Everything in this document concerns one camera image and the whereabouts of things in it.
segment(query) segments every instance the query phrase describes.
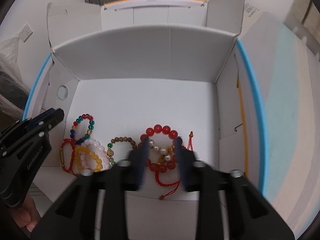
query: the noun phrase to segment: white bead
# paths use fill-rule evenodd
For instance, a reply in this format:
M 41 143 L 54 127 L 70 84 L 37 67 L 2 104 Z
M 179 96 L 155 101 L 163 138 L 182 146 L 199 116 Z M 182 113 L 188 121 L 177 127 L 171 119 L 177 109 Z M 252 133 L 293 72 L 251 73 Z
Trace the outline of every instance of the white bead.
M 98 146 L 98 151 L 99 152 L 103 152 L 104 151 L 104 147 L 102 145 Z
M 171 155 L 170 155 L 170 154 L 166 155 L 166 156 L 164 157 L 164 160 L 165 160 L 166 162 L 171 161 Z
M 160 154 L 161 155 L 166 155 L 167 154 L 167 149 L 166 148 L 161 148 L 160 149 Z
M 93 145 L 94 145 L 95 147 L 98 147 L 98 146 L 100 146 L 100 142 L 95 141 L 95 142 L 93 143 Z
M 153 147 L 155 145 L 155 141 L 154 140 L 149 140 L 149 146 Z
M 153 147 L 153 149 L 154 149 L 156 152 L 160 151 L 160 147 L 159 147 L 158 145 L 155 145 L 155 146 Z

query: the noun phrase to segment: silver bolt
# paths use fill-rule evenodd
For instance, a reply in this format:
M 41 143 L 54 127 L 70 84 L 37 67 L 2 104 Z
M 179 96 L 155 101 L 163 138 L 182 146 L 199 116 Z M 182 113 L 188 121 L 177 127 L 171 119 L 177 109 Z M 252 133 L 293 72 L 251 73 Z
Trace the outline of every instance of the silver bolt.
M 93 170 L 91 170 L 91 169 L 84 169 L 84 170 L 82 170 L 82 171 L 80 172 L 80 174 L 81 174 L 82 176 L 89 177 L 89 176 L 91 176 L 91 175 L 93 174 Z
M 129 167 L 131 165 L 131 162 L 128 160 L 122 160 L 118 163 L 118 166 L 120 167 Z
M 233 170 L 230 171 L 230 175 L 234 178 L 239 178 L 243 176 L 243 172 L 241 170 Z
M 204 168 L 204 167 L 205 167 L 205 163 L 202 162 L 202 161 L 195 161 L 192 165 L 193 165 L 195 168 Z

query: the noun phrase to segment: power outlet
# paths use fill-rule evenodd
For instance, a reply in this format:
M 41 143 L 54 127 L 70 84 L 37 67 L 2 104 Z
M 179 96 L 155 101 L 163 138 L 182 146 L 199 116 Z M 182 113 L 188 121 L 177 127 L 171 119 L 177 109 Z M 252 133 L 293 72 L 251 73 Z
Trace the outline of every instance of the power outlet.
M 28 24 L 26 24 L 23 29 L 19 32 L 20 39 L 25 42 L 27 38 L 32 34 L 32 30 Z

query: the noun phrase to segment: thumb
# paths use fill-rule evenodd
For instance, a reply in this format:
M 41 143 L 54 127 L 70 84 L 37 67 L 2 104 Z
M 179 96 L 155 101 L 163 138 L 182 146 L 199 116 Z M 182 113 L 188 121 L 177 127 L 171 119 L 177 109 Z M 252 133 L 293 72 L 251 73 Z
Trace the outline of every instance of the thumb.
M 21 228 L 27 226 L 31 221 L 28 211 L 26 211 L 24 208 L 9 209 L 9 213 L 17 225 Z

